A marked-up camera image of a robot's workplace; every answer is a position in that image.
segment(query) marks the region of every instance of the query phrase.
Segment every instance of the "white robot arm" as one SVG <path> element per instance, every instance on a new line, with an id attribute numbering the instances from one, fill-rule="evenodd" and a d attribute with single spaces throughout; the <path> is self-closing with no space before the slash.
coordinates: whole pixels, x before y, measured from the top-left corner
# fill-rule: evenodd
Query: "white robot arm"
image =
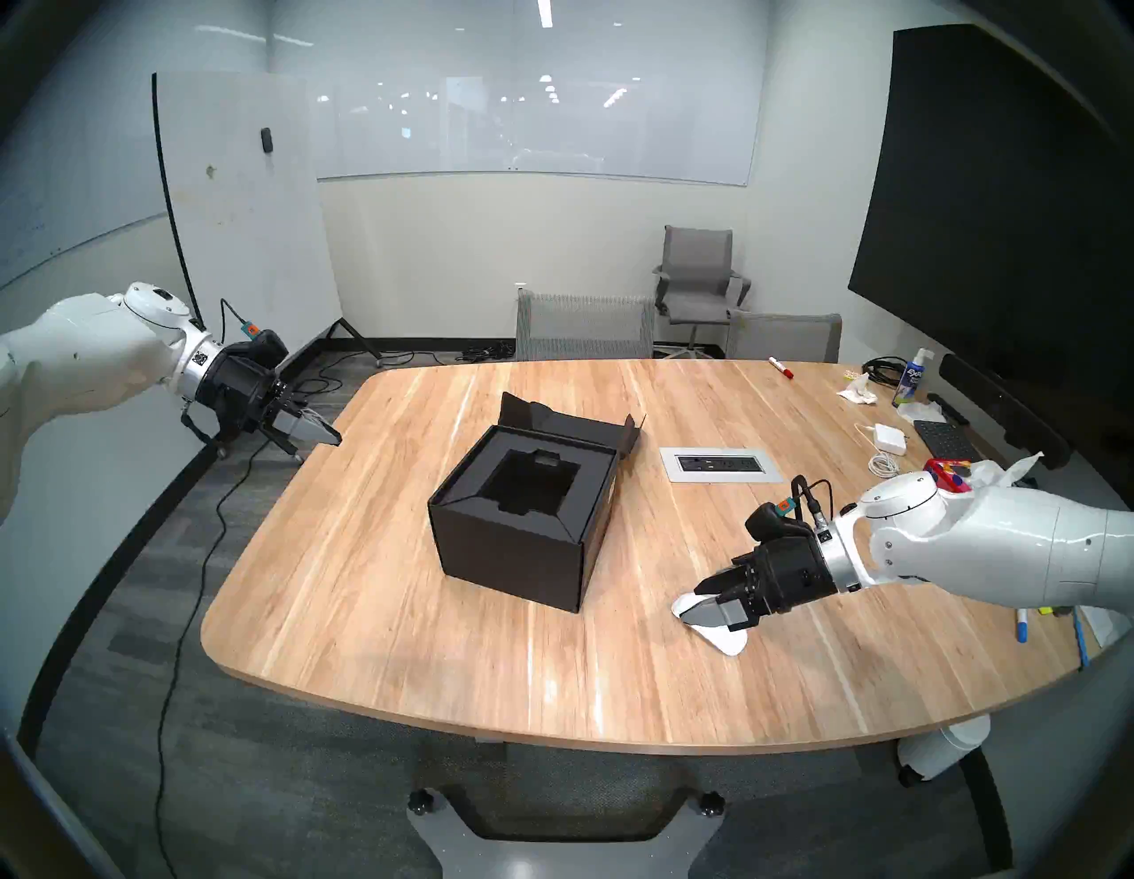
<path id="1" fill-rule="evenodd" d="M 940 491 L 907 473 L 866 491 L 828 523 L 796 476 L 793 495 L 815 522 L 780 518 L 764 504 L 745 523 L 760 546 L 696 588 L 680 615 L 699 626 L 754 626 L 760 618 L 836 592 L 931 582 L 1012 608 L 1091 605 L 1134 614 L 1134 513 L 1097 509 L 1025 488 Z M 868 565 L 854 540 L 870 524 Z"/>
<path id="2" fill-rule="evenodd" d="M 260 430 L 295 455 L 293 439 L 341 437 L 290 399 L 274 367 L 287 348 L 270 330 L 221 348 L 180 299 L 150 284 L 62 299 L 35 323 L 0 335 L 0 521 L 19 482 L 27 439 L 57 415 L 117 406 L 154 383 L 217 413 L 220 438 Z M 183 409 L 181 421 L 193 428 Z"/>

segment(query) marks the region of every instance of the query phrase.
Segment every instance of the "white charger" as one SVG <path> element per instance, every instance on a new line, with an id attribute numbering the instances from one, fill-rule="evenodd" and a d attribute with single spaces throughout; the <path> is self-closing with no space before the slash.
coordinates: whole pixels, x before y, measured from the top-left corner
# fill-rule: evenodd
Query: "white charger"
<path id="1" fill-rule="evenodd" d="M 891 428 L 887 424 L 875 424 L 874 446 L 879 451 L 889 451 L 891 455 L 905 455 L 906 434 L 897 428 Z"/>
<path id="2" fill-rule="evenodd" d="M 906 454 L 906 434 L 886 424 L 875 424 L 873 428 L 865 424 L 854 426 L 874 447 L 874 455 L 866 462 L 866 470 L 880 479 L 897 476 L 902 468 L 890 456 Z"/>

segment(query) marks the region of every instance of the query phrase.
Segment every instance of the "blue spray bottle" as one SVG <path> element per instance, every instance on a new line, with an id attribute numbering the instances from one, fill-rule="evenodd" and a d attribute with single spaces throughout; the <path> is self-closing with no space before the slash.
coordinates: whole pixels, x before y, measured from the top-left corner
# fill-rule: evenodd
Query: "blue spray bottle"
<path id="1" fill-rule="evenodd" d="M 925 361 L 933 360 L 933 352 L 929 348 L 919 348 L 917 356 L 906 364 L 898 389 L 894 391 L 894 405 L 900 406 L 903 403 L 913 403 L 914 392 L 921 384 L 921 378 L 925 372 Z"/>

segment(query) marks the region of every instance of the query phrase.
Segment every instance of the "open cardboard box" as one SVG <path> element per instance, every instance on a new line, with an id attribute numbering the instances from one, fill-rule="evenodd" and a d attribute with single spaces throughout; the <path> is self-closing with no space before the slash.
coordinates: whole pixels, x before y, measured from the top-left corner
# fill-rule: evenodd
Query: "open cardboard box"
<path id="1" fill-rule="evenodd" d="M 503 394 L 500 419 L 429 500 L 446 574 L 578 612 L 641 429 Z"/>

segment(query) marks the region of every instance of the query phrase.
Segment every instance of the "black keyboard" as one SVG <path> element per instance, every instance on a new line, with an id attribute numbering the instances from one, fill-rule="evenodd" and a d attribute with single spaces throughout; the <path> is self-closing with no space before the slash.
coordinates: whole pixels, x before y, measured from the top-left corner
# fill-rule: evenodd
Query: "black keyboard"
<path id="1" fill-rule="evenodd" d="M 929 448 L 931 457 L 953 460 L 984 459 L 984 456 L 973 448 L 973 443 L 965 437 L 965 432 L 954 424 L 940 421 L 915 421 L 914 430 Z"/>

